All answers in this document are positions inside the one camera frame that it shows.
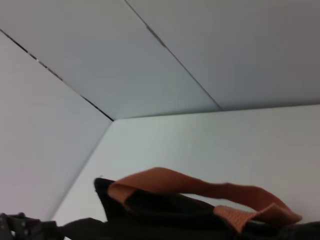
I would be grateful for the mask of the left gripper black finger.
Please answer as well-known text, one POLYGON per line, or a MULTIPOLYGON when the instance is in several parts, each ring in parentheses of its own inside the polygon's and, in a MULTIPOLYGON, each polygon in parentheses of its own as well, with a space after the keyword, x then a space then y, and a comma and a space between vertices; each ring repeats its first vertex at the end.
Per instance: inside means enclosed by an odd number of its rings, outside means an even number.
POLYGON ((60 240, 60 230, 55 221, 1 213, 0 240, 60 240))

